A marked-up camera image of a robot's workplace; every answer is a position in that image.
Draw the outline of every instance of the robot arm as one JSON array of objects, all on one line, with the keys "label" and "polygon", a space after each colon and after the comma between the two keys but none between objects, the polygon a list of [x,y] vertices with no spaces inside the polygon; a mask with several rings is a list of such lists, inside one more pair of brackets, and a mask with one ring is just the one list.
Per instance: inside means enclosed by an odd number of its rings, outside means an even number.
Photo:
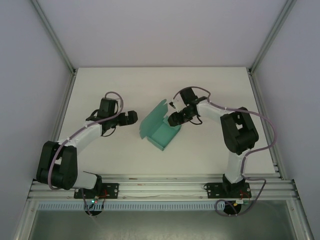
[{"label": "robot arm", "polygon": [[206,117],[220,123],[224,143],[229,149],[227,170],[223,175],[223,188],[225,192],[238,191],[244,186],[245,180],[241,174],[241,164],[244,155],[255,146],[259,139],[258,132],[248,113],[221,110],[211,105],[205,96],[197,97],[191,88],[180,92],[183,100],[174,100],[170,105],[177,110],[168,118],[170,126],[182,125],[193,117]]},{"label": "robot arm", "polygon": [[120,113],[113,119],[92,124],[93,122],[116,115],[117,106],[118,101],[104,97],[101,99],[99,109],[95,110],[91,116],[86,119],[84,123],[86,128],[73,139],[60,139],[57,142],[47,141],[42,148],[36,180],[40,183],[48,184],[49,169],[54,155],[62,143],[68,140],[58,154],[57,159],[61,159],[61,163],[55,163],[53,166],[51,184],[65,190],[71,188],[93,189],[98,195],[101,191],[101,177],[96,174],[78,171],[77,156],[92,141],[103,136],[107,130],[114,129],[116,126],[126,126],[137,122],[137,113],[135,111],[128,111],[127,114]]}]

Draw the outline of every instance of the red wire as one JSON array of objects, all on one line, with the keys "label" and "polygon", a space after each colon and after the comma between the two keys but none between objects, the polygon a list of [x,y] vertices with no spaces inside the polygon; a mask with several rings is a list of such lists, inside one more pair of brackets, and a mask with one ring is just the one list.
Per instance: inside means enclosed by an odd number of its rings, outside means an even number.
[{"label": "red wire", "polygon": [[244,195],[246,195],[249,198],[249,201],[250,201],[250,196],[249,196],[248,193],[243,192],[242,190],[240,190],[240,195],[241,195],[241,200],[244,198]]},{"label": "red wire", "polygon": [[99,198],[106,198],[107,197],[107,190],[104,189],[104,196],[99,196]]}]

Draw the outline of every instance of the gray wall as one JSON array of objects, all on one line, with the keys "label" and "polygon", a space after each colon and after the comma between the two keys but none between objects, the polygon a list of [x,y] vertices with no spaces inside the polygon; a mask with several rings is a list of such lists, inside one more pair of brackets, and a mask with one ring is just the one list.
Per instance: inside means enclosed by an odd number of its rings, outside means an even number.
[{"label": "gray wall", "polygon": [[250,67],[286,0],[39,0],[78,67]]},{"label": "gray wall", "polygon": [[28,0],[0,1],[0,235],[12,239],[70,73]]},{"label": "gray wall", "polygon": [[315,239],[320,239],[320,1],[297,1],[256,72]]}]

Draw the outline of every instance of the white tabletop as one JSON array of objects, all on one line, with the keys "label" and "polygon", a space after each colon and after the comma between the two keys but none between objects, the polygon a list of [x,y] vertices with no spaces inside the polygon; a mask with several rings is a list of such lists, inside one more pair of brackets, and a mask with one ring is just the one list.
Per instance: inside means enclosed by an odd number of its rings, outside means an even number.
[{"label": "white tabletop", "polygon": [[[223,174],[229,152],[221,126],[216,122],[202,118],[202,125],[185,123],[164,151],[147,138],[140,138],[141,121],[161,100],[169,102],[177,91],[188,86],[208,89],[211,101],[221,106],[258,111],[244,67],[79,68],[60,138],[69,137],[79,129],[91,112],[99,108],[105,93],[115,91],[123,97],[124,111],[138,113],[138,122],[117,127],[112,136],[92,142],[78,156],[80,170],[126,176]],[[195,92],[198,97],[207,95],[201,90]],[[172,112],[169,106],[168,115]],[[252,119],[259,133],[255,148],[264,147],[267,141],[261,121],[255,116]],[[268,150],[254,153],[247,160],[247,174],[274,172]]]}]

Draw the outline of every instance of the teal box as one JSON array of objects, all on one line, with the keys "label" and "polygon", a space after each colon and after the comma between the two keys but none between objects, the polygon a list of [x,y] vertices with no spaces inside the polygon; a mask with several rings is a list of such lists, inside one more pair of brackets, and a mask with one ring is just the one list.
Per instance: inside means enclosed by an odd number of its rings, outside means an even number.
[{"label": "teal box", "polygon": [[170,126],[168,123],[167,100],[162,100],[153,110],[142,120],[140,124],[140,137],[147,137],[148,141],[163,151],[171,140],[181,129],[181,125]]}]

